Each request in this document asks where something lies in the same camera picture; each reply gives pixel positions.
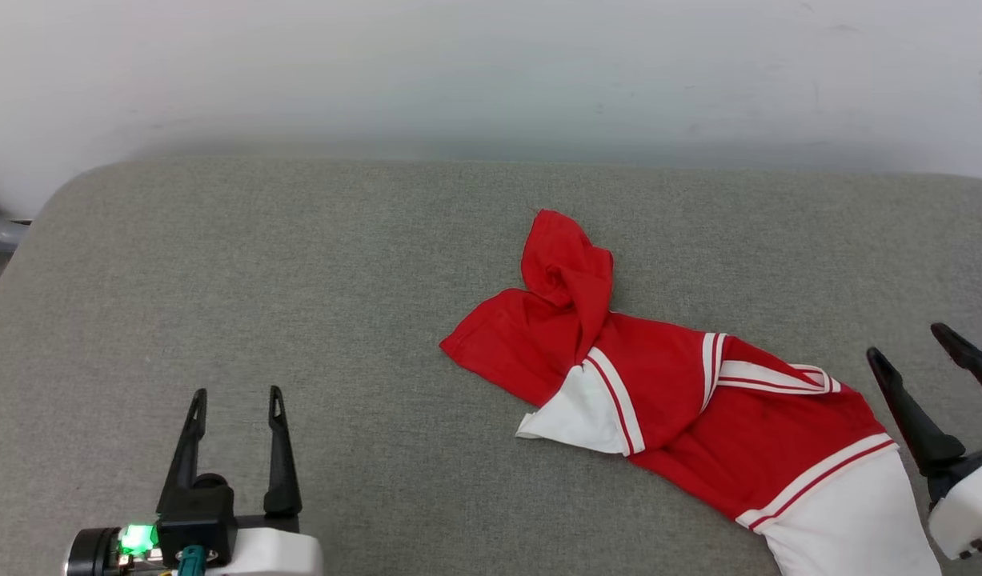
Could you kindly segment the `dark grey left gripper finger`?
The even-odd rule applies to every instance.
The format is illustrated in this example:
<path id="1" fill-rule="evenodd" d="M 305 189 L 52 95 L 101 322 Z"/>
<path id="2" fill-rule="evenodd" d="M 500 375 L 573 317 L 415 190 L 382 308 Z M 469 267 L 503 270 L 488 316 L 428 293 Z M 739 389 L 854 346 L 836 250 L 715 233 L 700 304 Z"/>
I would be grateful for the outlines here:
<path id="1" fill-rule="evenodd" d="M 198 445 L 206 431 L 206 389 L 195 391 L 193 400 L 186 413 L 178 442 L 171 459 L 170 467 L 155 513 L 167 514 L 177 507 L 177 502 L 183 499 L 194 488 L 198 469 Z"/>
<path id="2" fill-rule="evenodd" d="M 268 423 L 271 429 L 270 484 L 263 499 L 265 517 L 298 517 L 302 496 L 283 392 L 270 388 Z"/>

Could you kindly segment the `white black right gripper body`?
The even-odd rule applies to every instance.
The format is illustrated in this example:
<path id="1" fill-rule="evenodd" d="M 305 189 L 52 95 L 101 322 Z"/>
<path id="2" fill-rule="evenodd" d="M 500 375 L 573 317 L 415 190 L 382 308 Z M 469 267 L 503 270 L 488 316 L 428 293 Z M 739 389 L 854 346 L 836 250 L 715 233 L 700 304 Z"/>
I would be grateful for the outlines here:
<path id="1" fill-rule="evenodd" d="M 982 554 L 982 450 L 933 468 L 928 532 L 949 560 Z"/>

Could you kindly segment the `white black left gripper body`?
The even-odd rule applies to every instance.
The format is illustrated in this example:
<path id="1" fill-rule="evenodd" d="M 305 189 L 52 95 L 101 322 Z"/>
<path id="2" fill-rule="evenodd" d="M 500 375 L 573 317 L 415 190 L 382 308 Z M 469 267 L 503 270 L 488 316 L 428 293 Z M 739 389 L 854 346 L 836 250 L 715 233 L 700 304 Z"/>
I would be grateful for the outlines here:
<path id="1" fill-rule="evenodd" d="M 182 575 L 180 553 L 166 560 L 153 525 L 84 529 L 65 560 L 66 575 Z M 319 540 L 271 527 L 239 529 L 234 553 L 221 565 L 209 553 L 198 575 L 322 575 Z"/>

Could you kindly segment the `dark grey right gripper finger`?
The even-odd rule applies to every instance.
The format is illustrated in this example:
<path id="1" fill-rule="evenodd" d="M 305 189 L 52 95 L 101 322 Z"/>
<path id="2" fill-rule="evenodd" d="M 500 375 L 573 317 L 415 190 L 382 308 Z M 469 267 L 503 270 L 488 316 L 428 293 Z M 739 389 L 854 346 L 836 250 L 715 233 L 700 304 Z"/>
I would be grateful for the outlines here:
<path id="1" fill-rule="evenodd" d="M 931 324 L 933 337 L 947 351 L 952 361 L 970 372 L 982 386 L 982 350 L 944 323 Z"/>
<path id="2" fill-rule="evenodd" d="M 908 393 L 903 376 L 877 347 L 867 350 L 867 361 L 897 429 L 923 477 L 930 478 L 954 466 L 966 448 L 954 435 L 946 434 Z"/>

